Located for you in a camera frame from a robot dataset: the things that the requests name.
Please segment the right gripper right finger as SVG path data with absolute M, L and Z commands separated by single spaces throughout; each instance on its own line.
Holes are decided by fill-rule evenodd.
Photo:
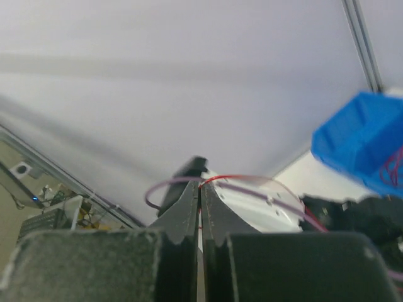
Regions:
M 369 239 L 357 233 L 260 233 L 210 185 L 200 190 L 207 301 L 398 301 Z

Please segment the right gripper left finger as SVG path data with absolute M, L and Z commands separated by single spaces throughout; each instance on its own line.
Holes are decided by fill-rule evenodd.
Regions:
M 198 184 L 151 226 L 31 233 L 1 278 L 2 301 L 196 301 Z

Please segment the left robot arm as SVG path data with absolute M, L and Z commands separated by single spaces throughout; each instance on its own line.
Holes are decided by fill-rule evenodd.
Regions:
M 274 203 L 234 191 L 223 183 L 243 187 L 305 212 L 328 230 L 361 232 L 380 245 L 393 242 L 402 251 L 402 199 L 379 196 L 314 159 L 309 152 L 277 175 L 252 184 L 235 179 L 213 181 L 219 201 L 248 225 L 263 233 L 295 233 L 310 230 L 304 217 Z

